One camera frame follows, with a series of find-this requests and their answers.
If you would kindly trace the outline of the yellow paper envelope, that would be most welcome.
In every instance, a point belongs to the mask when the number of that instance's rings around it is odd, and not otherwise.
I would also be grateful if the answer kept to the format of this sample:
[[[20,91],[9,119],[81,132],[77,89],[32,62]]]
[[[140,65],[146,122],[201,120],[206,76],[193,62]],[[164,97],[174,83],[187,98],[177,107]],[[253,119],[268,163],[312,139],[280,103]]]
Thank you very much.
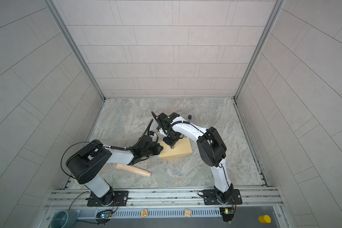
[[[159,154],[162,160],[174,160],[192,154],[192,148],[189,138],[183,138],[176,142],[173,149],[165,142],[160,142],[163,150]]]

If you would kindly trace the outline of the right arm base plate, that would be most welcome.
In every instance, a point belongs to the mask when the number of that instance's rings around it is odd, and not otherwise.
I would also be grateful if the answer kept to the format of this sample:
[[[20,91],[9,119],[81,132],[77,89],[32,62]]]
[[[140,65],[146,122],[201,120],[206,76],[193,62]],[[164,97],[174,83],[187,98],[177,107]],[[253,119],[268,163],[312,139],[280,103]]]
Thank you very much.
[[[198,196],[204,199],[205,205],[241,205],[242,197],[238,189],[233,189],[231,194],[227,193],[227,199],[222,199],[221,193],[216,189],[206,189],[198,192]]]

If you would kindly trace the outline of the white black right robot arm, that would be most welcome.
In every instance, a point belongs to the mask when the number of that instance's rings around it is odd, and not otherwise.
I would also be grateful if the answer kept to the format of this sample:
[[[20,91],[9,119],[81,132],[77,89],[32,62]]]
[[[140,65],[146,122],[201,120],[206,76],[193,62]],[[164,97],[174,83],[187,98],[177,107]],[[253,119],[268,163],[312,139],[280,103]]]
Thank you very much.
[[[201,159],[211,167],[216,198],[222,204],[229,202],[232,199],[234,187],[226,169],[227,147],[217,129],[199,127],[177,113],[169,116],[161,113],[157,116],[152,112],[152,115],[159,125],[157,128],[159,133],[164,136],[163,141],[170,148],[175,147],[181,135],[197,143]]]

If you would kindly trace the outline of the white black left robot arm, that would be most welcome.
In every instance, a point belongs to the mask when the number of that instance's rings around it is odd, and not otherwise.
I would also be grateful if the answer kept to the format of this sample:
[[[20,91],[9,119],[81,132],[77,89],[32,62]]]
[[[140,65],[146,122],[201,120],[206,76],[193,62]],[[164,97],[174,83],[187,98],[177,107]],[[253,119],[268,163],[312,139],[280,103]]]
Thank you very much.
[[[105,146],[99,140],[87,142],[81,150],[66,161],[66,167],[79,184],[85,185],[102,204],[112,200],[111,186],[99,175],[108,163],[135,165],[151,156],[159,155],[163,147],[157,140],[146,135],[131,147]]]

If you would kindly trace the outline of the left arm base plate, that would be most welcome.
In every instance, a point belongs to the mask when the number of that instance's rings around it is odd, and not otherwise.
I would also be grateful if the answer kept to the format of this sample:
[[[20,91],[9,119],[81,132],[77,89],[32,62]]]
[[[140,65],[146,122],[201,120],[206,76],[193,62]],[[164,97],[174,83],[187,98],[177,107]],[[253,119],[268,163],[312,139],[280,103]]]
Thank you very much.
[[[108,207],[108,206],[125,206],[128,200],[128,191],[110,190],[103,197],[96,196],[91,192],[86,198],[88,207]]]

